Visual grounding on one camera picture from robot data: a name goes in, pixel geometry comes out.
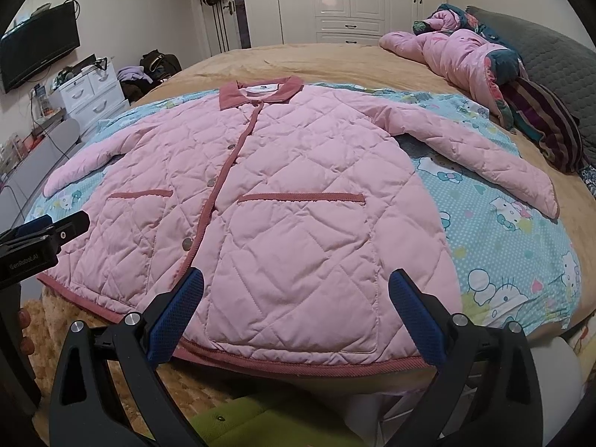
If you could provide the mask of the green stool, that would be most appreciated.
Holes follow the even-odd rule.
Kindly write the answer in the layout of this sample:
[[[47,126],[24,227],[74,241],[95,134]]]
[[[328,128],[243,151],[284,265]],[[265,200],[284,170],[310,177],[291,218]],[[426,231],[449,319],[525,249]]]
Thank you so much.
[[[362,446],[342,418],[312,397],[240,397],[190,420],[209,446]]]

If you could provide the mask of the white bedroom door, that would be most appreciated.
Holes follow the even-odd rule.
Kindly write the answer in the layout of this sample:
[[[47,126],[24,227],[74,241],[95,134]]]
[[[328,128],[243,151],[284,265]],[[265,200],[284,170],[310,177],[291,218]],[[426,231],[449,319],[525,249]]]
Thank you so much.
[[[241,47],[235,0],[221,0],[213,6],[203,0],[191,0],[191,5],[206,58]]]

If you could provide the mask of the pink quilted jacket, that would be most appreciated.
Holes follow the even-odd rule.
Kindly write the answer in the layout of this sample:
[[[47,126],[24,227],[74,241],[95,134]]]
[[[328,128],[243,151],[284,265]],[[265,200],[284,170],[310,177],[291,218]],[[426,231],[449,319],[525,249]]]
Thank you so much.
[[[418,366],[390,301],[403,269],[461,309],[444,216],[397,138],[410,135],[549,218],[541,169],[416,105],[305,84],[231,82],[81,149],[52,195],[98,168],[86,233],[40,275],[109,321],[199,269],[180,356],[252,373],[372,376]]]

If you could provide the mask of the grey low tv cabinet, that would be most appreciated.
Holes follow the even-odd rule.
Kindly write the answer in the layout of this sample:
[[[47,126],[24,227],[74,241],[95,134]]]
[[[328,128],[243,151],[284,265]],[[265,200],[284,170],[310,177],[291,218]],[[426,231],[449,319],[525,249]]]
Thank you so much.
[[[47,129],[42,140],[8,176],[1,190],[1,230],[24,222],[41,185],[80,140],[80,126],[66,119]]]

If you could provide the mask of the purple clothes pile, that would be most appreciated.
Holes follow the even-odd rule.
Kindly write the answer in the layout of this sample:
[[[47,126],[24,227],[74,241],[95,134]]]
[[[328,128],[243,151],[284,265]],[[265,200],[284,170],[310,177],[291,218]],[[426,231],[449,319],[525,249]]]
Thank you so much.
[[[145,72],[143,66],[126,66],[117,71],[119,82],[124,81],[146,81],[153,83],[153,79]]]

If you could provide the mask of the white drawer cabinet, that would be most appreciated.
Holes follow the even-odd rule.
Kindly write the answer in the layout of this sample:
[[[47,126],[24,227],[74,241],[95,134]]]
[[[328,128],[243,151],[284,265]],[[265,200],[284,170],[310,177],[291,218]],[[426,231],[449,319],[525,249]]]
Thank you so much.
[[[58,86],[51,92],[50,102],[54,108],[65,109],[67,116],[79,124],[81,136],[92,133],[99,121],[128,107],[109,58],[83,68],[80,74]]]

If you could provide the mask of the blue Hello Kitty sheet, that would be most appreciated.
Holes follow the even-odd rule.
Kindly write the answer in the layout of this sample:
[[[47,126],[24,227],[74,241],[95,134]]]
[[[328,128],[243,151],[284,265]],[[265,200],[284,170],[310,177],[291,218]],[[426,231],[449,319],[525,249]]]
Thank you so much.
[[[511,155],[517,146],[488,119],[488,109],[456,94],[369,89],[354,84],[317,83],[325,88],[362,91],[413,104],[476,131]],[[159,111],[215,94],[215,90],[159,100],[99,121],[87,145],[111,137]],[[526,334],[559,323],[570,326],[582,293],[580,262],[561,219],[552,221],[476,174],[459,168],[404,134],[395,138],[440,211],[461,284],[463,308],[475,324],[499,327],[515,320]],[[51,216],[54,222],[79,211],[111,165],[102,165],[51,198],[39,193],[25,222]]]

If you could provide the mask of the pink floral crumpled comforter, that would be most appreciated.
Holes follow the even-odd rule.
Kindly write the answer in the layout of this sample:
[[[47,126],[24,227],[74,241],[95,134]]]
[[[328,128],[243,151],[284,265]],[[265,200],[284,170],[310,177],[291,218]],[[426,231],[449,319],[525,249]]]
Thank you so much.
[[[488,108],[503,128],[513,127],[513,112],[501,87],[527,75],[522,58],[471,13],[440,4],[430,17],[416,20],[410,32],[388,32],[379,44],[398,57],[427,65]]]

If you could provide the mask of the black wall television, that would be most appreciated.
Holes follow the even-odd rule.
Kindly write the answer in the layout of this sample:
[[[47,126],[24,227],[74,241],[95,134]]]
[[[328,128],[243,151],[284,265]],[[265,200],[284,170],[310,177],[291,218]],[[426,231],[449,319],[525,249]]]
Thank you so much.
[[[8,93],[80,46],[73,0],[28,18],[1,39],[1,86]]]

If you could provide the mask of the grey quilted headboard cushion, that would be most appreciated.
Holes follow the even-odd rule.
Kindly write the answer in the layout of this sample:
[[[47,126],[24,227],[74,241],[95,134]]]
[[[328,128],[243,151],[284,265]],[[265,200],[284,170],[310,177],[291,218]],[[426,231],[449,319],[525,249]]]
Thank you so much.
[[[595,159],[595,51],[535,22],[468,6],[473,14],[521,55],[531,81],[556,93],[579,118],[584,151]]]

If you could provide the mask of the tan bed blanket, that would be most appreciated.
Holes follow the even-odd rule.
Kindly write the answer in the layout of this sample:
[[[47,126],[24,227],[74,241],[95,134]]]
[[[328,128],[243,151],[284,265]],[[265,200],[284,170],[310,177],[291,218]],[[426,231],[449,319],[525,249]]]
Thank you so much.
[[[142,98],[142,104],[183,94],[215,89],[232,81],[254,82],[297,75],[307,83],[352,83],[366,88],[457,93],[428,68],[398,58],[380,47],[350,44],[288,44],[230,51],[208,58],[181,71]],[[572,317],[578,325],[595,310],[595,200],[575,175],[551,168],[539,151],[523,136],[512,135],[523,158],[543,169],[554,183],[562,207],[563,222],[579,254],[582,296]],[[68,324],[77,318],[97,326],[101,319],[81,310],[50,289],[39,301],[27,302],[32,323],[26,334],[35,345],[32,364],[37,383],[49,393]],[[177,360],[159,368],[159,375],[174,390],[174,398],[186,414],[201,413],[231,395],[235,374],[220,368],[202,367]]]

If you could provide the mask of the black bag on floor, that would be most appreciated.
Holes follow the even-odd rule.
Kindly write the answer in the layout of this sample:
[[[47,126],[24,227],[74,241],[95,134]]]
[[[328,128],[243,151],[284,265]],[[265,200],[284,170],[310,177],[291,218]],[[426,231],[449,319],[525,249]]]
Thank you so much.
[[[162,84],[182,71],[181,64],[174,54],[164,54],[159,50],[144,54],[139,61],[143,71],[153,82]]]

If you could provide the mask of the striped dark cloth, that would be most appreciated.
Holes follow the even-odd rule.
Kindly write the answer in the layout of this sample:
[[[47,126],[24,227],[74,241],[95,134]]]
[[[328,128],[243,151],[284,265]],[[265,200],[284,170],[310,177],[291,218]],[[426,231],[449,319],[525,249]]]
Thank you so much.
[[[573,174],[586,165],[580,120],[547,87],[522,77],[501,87],[514,124],[560,172]]]

